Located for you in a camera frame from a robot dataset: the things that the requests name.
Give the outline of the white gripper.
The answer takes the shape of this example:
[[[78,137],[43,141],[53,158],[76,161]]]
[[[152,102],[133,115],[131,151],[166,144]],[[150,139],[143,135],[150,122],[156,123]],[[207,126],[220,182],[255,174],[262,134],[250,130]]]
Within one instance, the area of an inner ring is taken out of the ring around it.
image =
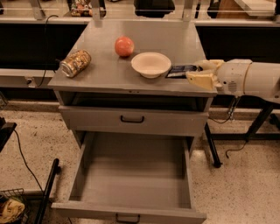
[[[213,90],[217,88],[219,95],[244,95],[244,83],[247,71],[253,63],[250,59],[232,59],[224,63],[223,59],[203,59],[196,61],[194,65],[200,71],[217,70],[217,76],[212,72],[187,72],[189,83]]]

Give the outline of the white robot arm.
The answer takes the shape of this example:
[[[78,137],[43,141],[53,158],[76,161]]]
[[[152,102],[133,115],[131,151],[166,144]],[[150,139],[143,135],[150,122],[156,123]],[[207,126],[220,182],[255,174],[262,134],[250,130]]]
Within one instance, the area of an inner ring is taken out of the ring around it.
[[[194,86],[217,89],[219,95],[255,96],[280,103],[280,64],[253,62],[250,59],[201,60],[196,71],[185,73]]]

